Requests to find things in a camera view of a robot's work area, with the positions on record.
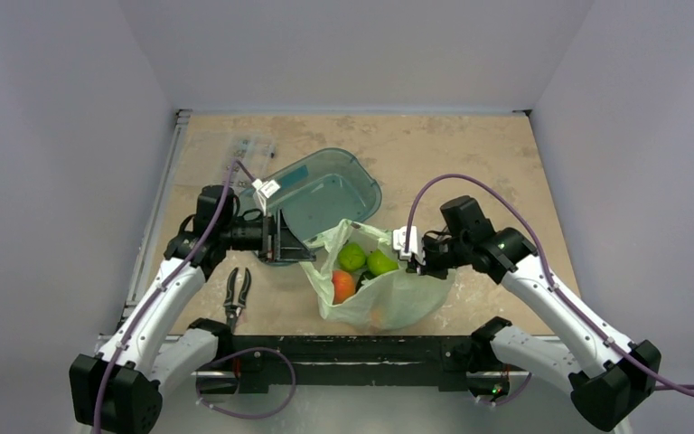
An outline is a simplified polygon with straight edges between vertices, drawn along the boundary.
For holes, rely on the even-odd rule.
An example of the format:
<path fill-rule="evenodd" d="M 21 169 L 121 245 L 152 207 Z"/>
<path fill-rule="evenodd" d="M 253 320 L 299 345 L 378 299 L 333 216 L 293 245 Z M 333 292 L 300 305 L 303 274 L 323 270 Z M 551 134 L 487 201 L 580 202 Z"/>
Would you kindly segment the green fake lime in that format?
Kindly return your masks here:
<path fill-rule="evenodd" d="M 364 249 L 356 242 L 348 242 L 337 254 L 337 263 L 341 270 L 355 272 L 362 269 L 367 262 Z"/>

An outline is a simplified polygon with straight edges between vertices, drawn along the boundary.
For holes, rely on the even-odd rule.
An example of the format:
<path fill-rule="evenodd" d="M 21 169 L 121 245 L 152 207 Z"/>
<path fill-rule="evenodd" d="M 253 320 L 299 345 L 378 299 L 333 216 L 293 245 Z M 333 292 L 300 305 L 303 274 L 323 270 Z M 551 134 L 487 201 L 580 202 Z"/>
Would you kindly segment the green fake apple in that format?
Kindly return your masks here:
<path fill-rule="evenodd" d="M 398 270 L 398 263 L 385 254 L 382 250 L 372 251 L 366 259 L 366 266 L 370 274 L 378 277 Z"/>

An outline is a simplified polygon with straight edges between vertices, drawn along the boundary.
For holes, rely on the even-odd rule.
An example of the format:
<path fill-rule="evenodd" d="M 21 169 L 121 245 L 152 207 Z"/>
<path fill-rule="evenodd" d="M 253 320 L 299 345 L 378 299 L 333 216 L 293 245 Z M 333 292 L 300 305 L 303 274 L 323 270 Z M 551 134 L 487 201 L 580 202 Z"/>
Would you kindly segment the orange fake peach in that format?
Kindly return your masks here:
<path fill-rule="evenodd" d="M 351 273 L 337 269 L 332 274 L 333 304 L 339 305 L 354 296 L 356 283 Z"/>

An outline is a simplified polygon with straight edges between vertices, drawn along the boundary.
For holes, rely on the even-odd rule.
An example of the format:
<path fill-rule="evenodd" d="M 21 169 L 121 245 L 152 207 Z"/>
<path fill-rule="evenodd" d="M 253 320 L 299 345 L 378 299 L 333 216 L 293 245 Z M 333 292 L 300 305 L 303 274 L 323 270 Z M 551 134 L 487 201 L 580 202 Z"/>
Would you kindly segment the light green plastic bag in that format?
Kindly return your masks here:
<path fill-rule="evenodd" d="M 320 316 L 331 322 L 343 322 L 361 329 L 394 330 L 411 326 L 438 310 L 446 301 L 455 283 L 455 273 L 438 279 L 398 270 L 370 279 L 339 304 L 333 302 L 333 273 L 338 270 L 338 253 L 349 241 L 357 242 L 363 250 L 379 251 L 395 260 L 390 231 L 360 222 L 341 220 L 331 229 L 305 241 L 317 252 L 318 259 L 302 262 L 302 267 L 318 297 Z"/>

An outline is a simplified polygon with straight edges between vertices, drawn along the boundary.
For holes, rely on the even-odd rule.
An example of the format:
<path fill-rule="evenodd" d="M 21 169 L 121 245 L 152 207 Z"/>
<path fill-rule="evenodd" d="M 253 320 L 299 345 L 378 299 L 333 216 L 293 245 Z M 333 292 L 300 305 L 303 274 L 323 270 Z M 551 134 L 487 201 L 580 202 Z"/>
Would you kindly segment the dark green fake avocado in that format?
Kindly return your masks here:
<path fill-rule="evenodd" d="M 369 270 L 363 271 L 356 281 L 355 292 L 358 293 L 369 281 L 374 278 L 376 278 L 376 276 Z"/>

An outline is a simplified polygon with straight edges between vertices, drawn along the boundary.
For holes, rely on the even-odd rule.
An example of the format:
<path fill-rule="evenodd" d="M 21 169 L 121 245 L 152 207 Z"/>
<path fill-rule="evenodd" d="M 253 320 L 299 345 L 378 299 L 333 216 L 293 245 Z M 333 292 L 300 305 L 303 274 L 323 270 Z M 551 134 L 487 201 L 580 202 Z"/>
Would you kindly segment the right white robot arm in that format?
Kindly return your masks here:
<path fill-rule="evenodd" d="M 474 361 L 492 368 L 517 365 L 567 394 L 596 429 L 610 432 L 656 389 L 661 352 L 650 341 L 635 342 L 607 324 L 542 261 L 520 231 L 496 231 L 479 203 L 460 196 L 440 212 L 446 230 L 421 235 L 407 225 L 393 233 L 393 249 L 420 276 L 446 278 L 461 267 L 487 275 L 506 288 L 554 332 L 554 346 L 495 317 L 472 334 Z"/>

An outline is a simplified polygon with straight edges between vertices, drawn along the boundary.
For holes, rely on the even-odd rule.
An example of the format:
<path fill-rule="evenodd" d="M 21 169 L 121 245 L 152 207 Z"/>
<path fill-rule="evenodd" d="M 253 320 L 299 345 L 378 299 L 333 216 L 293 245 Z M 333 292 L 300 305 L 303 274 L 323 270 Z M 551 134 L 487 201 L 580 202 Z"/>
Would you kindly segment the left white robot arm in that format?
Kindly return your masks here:
<path fill-rule="evenodd" d="M 275 348 L 242 348 L 231 327 L 199 318 L 170 345 L 165 338 L 187 303 L 207 283 L 228 251 L 251 251 L 263 262 L 312 262 L 314 252 L 289 229 L 282 213 L 262 212 L 247 220 L 237 214 L 227 185 L 208 185 L 196 212 L 170 240 L 150 288 L 124 324 L 93 355 L 80 354 L 69 371 L 77 422 L 94 432 L 148 433 L 164 398 L 202 368 L 240 368 L 240 358 L 279 355 Z"/>

